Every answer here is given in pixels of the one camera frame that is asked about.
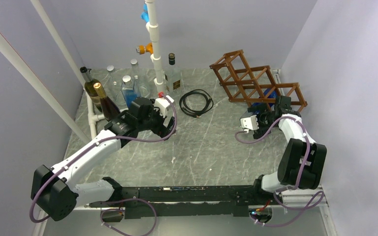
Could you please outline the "blue square bottle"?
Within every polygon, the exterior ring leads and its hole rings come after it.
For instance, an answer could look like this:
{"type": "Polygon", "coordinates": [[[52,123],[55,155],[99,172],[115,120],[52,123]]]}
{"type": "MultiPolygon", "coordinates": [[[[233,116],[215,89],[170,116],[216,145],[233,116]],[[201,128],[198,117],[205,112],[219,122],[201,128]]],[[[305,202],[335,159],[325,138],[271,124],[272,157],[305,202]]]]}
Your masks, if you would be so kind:
{"type": "Polygon", "coordinates": [[[121,92],[128,108],[136,98],[141,97],[138,84],[130,75],[123,76],[121,92]]]}

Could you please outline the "clear bottle green label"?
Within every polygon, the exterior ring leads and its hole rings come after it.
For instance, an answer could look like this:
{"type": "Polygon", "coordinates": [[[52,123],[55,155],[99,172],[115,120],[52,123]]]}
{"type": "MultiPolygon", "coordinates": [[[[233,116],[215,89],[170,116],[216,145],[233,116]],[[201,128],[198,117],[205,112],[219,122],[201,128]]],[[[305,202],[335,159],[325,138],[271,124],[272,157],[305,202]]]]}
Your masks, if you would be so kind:
{"type": "Polygon", "coordinates": [[[139,89],[140,95],[145,98],[149,98],[151,95],[151,90],[147,82],[147,76],[139,68],[137,59],[132,59],[130,61],[132,74],[135,80],[135,83],[139,89]]]}

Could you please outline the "brown bottle gold foil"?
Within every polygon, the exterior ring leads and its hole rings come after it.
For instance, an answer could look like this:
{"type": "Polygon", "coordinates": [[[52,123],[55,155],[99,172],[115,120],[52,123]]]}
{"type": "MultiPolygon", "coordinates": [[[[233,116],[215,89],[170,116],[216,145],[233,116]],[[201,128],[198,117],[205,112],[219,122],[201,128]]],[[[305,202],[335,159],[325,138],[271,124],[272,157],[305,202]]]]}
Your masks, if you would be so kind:
{"type": "Polygon", "coordinates": [[[115,119],[121,113],[120,109],[108,97],[101,83],[94,83],[93,87],[99,96],[101,109],[102,109],[105,119],[107,121],[111,121],[115,119]]]}

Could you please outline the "clear bottle white cap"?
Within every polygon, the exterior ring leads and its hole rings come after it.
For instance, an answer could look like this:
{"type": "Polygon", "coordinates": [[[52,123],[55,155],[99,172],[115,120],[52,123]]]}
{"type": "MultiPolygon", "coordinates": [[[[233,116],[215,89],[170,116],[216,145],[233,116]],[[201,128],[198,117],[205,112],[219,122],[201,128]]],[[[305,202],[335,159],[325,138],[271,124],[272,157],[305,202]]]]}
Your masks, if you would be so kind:
{"type": "Polygon", "coordinates": [[[121,92],[121,82],[119,78],[115,74],[115,67],[113,65],[109,65],[106,67],[108,72],[108,81],[107,85],[109,88],[109,95],[110,98],[114,101],[114,103],[120,108],[124,109],[126,107],[126,102],[123,98],[121,92]]]}

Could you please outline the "green wine bottle silver foil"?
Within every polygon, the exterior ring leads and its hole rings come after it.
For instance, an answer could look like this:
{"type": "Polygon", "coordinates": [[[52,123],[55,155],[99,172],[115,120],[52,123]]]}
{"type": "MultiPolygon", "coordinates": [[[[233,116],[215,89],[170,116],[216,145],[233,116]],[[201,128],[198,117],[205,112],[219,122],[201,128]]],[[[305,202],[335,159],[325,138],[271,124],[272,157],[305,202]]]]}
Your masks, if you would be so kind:
{"type": "Polygon", "coordinates": [[[85,66],[80,68],[80,72],[82,73],[85,83],[84,83],[84,89],[89,95],[92,103],[96,106],[96,108],[102,112],[101,109],[101,103],[100,103],[100,98],[94,88],[95,83],[99,83],[99,80],[94,79],[91,74],[90,74],[91,69],[87,68],[85,66]]]}

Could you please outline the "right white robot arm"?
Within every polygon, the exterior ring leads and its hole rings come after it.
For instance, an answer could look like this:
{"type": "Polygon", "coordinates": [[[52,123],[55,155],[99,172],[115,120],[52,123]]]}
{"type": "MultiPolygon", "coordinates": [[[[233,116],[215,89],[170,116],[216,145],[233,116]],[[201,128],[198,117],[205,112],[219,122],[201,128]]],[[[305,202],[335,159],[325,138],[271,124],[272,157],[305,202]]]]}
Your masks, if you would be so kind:
{"type": "Polygon", "coordinates": [[[260,103],[248,111],[253,113],[254,139],[261,139],[278,126],[287,140],[287,146],[276,172],[264,175],[261,185],[252,190],[252,199],[263,204],[270,199],[271,192],[285,189],[316,189],[319,185],[327,154],[325,145],[317,143],[306,131],[302,117],[291,107],[291,98],[276,98],[271,111],[260,103]]]}

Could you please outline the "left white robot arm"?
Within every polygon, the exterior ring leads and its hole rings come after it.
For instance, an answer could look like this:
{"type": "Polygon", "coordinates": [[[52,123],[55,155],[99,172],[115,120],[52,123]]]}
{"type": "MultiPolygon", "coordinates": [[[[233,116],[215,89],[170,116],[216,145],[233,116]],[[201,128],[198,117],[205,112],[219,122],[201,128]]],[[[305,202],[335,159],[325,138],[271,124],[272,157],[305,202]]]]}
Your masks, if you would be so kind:
{"type": "Polygon", "coordinates": [[[130,141],[142,142],[139,132],[150,130],[158,142],[167,140],[177,127],[174,99],[160,94],[156,99],[138,97],[131,107],[110,120],[89,143],[53,165],[39,166],[33,174],[29,210],[30,220],[41,223],[48,218],[60,221],[80,205],[105,202],[114,207],[121,202],[118,183],[104,178],[90,184],[78,181],[98,162],[123,148],[130,141]]]}

